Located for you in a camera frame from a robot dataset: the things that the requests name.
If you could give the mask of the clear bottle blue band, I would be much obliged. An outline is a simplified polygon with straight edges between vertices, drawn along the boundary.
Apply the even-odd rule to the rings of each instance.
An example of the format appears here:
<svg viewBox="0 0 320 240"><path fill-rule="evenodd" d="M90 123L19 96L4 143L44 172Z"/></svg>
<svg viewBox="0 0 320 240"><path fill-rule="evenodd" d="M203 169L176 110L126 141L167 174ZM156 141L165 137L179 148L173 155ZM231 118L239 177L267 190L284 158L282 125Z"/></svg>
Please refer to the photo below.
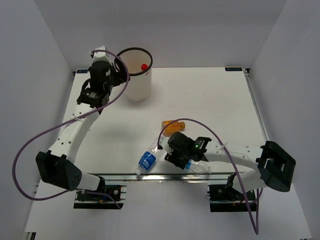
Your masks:
<svg viewBox="0 0 320 240"><path fill-rule="evenodd" d="M203 161L189 160L185 168L193 174L211 174L211 167Z"/></svg>

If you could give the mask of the orange juice bottle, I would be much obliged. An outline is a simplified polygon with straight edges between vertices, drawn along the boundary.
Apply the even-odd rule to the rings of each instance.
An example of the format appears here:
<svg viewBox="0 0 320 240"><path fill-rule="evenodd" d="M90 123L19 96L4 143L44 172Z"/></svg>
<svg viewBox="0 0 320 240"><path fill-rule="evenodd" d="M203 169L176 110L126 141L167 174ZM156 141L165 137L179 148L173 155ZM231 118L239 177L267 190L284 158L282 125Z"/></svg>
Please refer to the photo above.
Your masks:
<svg viewBox="0 0 320 240"><path fill-rule="evenodd" d="M186 128L186 125L184 121L176 121L170 124L168 127L166 127L162 132L162 135L165 137L170 137L176 132L184 131L185 128Z"/></svg>

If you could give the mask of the clear bottle red cap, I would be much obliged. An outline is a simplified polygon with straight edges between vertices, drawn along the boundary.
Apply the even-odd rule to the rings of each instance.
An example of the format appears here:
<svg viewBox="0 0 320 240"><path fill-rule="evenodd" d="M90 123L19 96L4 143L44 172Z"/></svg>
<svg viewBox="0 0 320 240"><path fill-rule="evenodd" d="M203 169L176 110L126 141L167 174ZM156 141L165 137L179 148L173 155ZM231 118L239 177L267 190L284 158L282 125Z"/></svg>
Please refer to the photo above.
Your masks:
<svg viewBox="0 0 320 240"><path fill-rule="evenodd" d="M148 69L148 65L147 64L144 63L144 64L141 65L141 70L142 71L145 71L147 69Z"/></svg>

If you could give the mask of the clear bottle blue label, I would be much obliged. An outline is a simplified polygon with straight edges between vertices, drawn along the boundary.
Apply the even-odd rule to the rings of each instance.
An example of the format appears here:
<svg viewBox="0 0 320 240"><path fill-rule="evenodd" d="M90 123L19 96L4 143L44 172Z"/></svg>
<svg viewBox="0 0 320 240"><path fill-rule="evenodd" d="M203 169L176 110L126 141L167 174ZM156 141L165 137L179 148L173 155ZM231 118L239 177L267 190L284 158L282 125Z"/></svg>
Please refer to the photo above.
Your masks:
<svg viewBox="0 0 320 240"><path fill-rule="evenodd" d="M141 174L148 173L162 156L163 151L158 148L158 141L155 139L141 156L135 174L140 176Z"/></svg>

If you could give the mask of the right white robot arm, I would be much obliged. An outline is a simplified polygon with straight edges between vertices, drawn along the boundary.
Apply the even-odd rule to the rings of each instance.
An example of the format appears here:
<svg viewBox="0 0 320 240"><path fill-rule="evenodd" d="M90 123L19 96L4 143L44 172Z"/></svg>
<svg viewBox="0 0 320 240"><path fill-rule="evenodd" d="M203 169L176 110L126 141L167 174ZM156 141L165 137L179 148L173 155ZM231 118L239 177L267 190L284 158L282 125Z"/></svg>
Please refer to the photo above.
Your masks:
<svg viewBox="0 0 320 240"><path fill-rule="evenodd" d="M232 173L227 182L214 191L219 200L240 201L244 190L269 187L278 192L289 192L296 166L291 157L276 142L266 141L262 146L221 144L209 137L193 140L181 132L170 137L162 136L159 145L164 149L164 159L192 174L211 174L210 163L234 163L248 170Z"/></svg>

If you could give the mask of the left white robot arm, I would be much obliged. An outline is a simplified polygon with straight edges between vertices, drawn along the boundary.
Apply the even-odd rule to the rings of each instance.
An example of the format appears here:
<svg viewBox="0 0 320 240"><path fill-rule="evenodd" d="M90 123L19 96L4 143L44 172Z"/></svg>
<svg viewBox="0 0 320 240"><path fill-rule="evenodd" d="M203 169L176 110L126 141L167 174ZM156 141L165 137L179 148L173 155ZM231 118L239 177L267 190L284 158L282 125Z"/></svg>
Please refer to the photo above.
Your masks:
<svg viewBox="0 0 320 240"><path fill-rule="evenodd" d="M67 123L54 144L36 156L41 180L47 184L68 191L84 190L94 199L105 196L106 185L103 177L81 171L75 160L78 150L93 123L101 115L104 106L111 103L113 87L130 80L124 63L115 60L118 67L107 60L92 63L90 74L76 100L71 122Z"/></svg>

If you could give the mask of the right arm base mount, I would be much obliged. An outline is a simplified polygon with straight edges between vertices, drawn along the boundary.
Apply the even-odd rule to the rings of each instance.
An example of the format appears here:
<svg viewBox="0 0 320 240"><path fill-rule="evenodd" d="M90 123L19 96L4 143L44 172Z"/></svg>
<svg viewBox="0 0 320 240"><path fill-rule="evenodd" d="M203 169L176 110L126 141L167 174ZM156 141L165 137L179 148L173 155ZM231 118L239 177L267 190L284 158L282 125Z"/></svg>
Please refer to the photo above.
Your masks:
<svg viewBox="0 0 320 240"><path fill-rule="evenodd" d="M242 190L237 191L232 188L236 176L235 173L229 176L225 184L208 185L211 213L248 212Z"/></svg>

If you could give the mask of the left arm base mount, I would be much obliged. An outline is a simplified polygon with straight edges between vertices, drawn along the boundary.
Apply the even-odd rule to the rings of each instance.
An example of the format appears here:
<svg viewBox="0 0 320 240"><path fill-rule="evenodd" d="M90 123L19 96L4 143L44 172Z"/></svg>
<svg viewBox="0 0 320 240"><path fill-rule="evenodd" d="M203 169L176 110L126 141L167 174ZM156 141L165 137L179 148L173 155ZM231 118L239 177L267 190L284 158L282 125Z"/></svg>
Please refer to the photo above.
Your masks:
<svg viewBox="0 0 320 240"><path fill-rule="evenodd" d="M107 184L102 193L89 193L79 190L75 194L74 209L121 210L127 195L127 186Z"/></svg>

